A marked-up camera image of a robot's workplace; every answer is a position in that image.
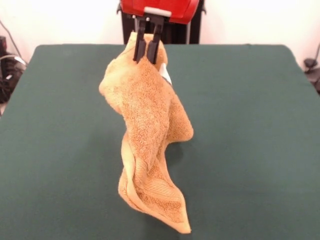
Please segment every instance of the green table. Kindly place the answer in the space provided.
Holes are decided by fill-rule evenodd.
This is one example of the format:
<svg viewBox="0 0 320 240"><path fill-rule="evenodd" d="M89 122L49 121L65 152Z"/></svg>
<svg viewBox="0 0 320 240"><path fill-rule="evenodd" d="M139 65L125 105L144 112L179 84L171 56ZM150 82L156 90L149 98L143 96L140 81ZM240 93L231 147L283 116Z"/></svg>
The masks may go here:
<svg viewBox="0 0 320 240"><path fill-rule="evenodd" d="M320 239L320 99L290 50L166 47L195 131L166 153L181 235L118 195L125 124L98 86L123 49L36 49L0 120L1 240Z"/></svg>

